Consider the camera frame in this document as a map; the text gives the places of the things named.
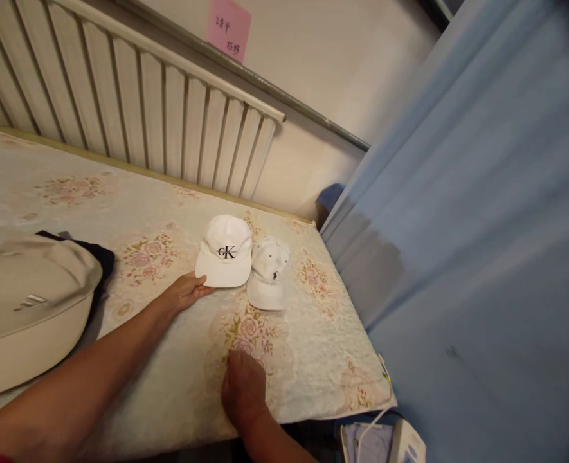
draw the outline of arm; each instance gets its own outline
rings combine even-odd
[[[158,345],[177,314],[213,291],[183,275],[139,314],[52,370],[0,410],[0,454],[67,461]]]
[[[265,370],[245,352],[230,352],[222,405],[256,463],[315,462],[273,419],[265,403]]]

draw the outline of curtain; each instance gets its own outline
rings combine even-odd
[[[467,0],[321,234],[429,461],[569,460],[569,2]]]

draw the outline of white cap with small logo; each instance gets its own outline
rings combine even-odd
[[[247,286],[248,301],[252,306],[268,311],[286,308],[283,276],[290,254],[289,247],[272,236],[254,245]]]
[[[250,274],[251,252],[252,233],[248,224],[232,215],[216,215],[201,239],[196,276],[207,275],[206,286],[241,286]]]

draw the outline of sticky note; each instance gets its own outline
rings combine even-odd
[[[207,41],[244,62],[252,15],[233,0],[211,0]]]

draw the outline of bed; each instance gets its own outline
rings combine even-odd
[[[137,458],[234,437],[219,399],[230,349],[245,350],[264,366],[267,402],[280,423],[397,404],[313,223],[0,129],[0,234],[4,228],[67,231],[115,252],[107,296],[80,345],[132,318],[193,270],[204,228],[220,213],[243,218],[255,240],[275,235],[290,245],[287,309],[252,308],[242,286],[219,289],[180,314],[94,433],[88,445],[93,457]],[[0,407],[29,385],[0,394]]]

